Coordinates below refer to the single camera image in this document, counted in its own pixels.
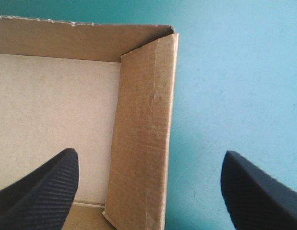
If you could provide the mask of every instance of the folded cardboard flap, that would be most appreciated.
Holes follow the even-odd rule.
[[[104,203],[107,190],[105,216],[118,230],[163,229],[177,47],[167,25],[0,16],[2,178],[21,161],[19,177],[56,148],[79,148],[77,200]],[[91,221],[76,209],[89,211],[69,218]]]
[[[120,230],[165,225],[177,42],[172,34],[121,59],[105,213]]]

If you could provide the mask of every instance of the black object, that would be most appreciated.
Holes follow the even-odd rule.
[[[79,181],[78,156],[65,149],[0,191],[0,230],[60,230]]]
[[[221,190],[237,230],[297,230],[297,193],[237,152],[225,155]]]

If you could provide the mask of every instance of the cardboard edge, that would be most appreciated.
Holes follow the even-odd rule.
[[[176,37],[175,39],[177,39],[177,42],[176,42],[176,43],[177,43],[177,44],[176,44],[176,46],[177,46],[177,48],[176,48],[176,52],[177,52],[177,50],[178,50],[178,41],[179,41],[179,33],[172,33],[172,34],[166,35],[166,36],[164,36],[164,37],[157,38],[157,39],[154,40],[154,41],[158,41],[158,40],[160,40],[160,39],[162,39],[162,38],[165,38],[165,37],[167,37],[167,36],[175,36],[175,37]],[[128,51],[127,53],[124,53],[124,54],[120,55],[120,59],[124,58],[126,55],[128,55],[128,54],[130,54],[130,53],[132,53],[132,52],[134,52],[134,51],[136,51],[136,50],[138,50],[138,49],[143,48],[144,46],[146,46],[147,44],[149,44],[149,43],[151,43],[151,42],[148,42],[148,43],[144,44],[144,45],[141,46],[141,47],[135,48],[135,49],[133,49],[133,50]]]
[[[167,124],[167,133],[168,137],[166,138],[166,152],[167,152],[167,160],[166,160],[166,184],[165,184],[165,193],[164,193],[164,210],[163,210],[163,226],[165,227],[166,224],[166,207],[167,207],[167,188],[168,188],[168,169],[169,169],[169,143],[170,143],[170,134],[171,134],[171,126],[172,126],[172,118],[173,118],[173,105],[174,105],[174,91],[175,91],[175,82],[176,82],[176,70],[177,70],[177,58],[178,58],[178,44],[179,44],[179,33],[172,34],[172,36],[175,36],[174,41],[174,59],[173,59],[173,81],[171,84],[171,95],[170,95],[170,108],[168,113],[168,124]]]
[[[69,24],[72,27],[76,26],[102,26],[102,25],[111,25],[111,26],[126,26],[126,25],[147,25],[151,27],[167,27],[171,30],[171,33],[175,33],[175,29],[173,26],[168,24],[139,24],[139,23],[88,23],[88,22],[73,22],[73,21],[64,21],[64,20],[54,20],[54,19],[43,19],[43,18],[31,18],[31,17],[21,17],[21,16],[11,16],[11,15],[0,15],[0,19],[11,19],[11,20],[28,20],[28,21],[36,21],[36,22],[46,22],[46,23],[63,23]]]
[[[111,218],[107,215],[107,213],[106,213],[106,208],[105,208],[105,210],[102,212],[102,215],[103,215],[103,216],[107,219],[107,221],[109,221],[110,224],[112,224],[116,229],[119,229],[118,224],[117,224],[115,221],[111,220]]]

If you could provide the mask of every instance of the brown cardboard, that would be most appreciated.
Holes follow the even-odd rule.
[[[121,59],[105,212],[120,230],[165,225],[177,44],[172,34]]]
[[[103,207],[72,206],[63,230],[115,230],[103,217]]]
[[[168,25],[0,16],[0,189],[76,148],[77,202],[107,193],[118,230],[163,229],[177,46]],[[73,206],[64,229],[113,228],[101,217]]]
[[[97,24],[0,16],[0,53],[120,62],[173,33],[168,25]]]

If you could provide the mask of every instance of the blue wall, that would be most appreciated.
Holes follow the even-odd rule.
[[[219,186],[226,150],[297,191],[297,0],[81,2],[0,0],[0,14],[180,32],[167,230],[234,229]]]

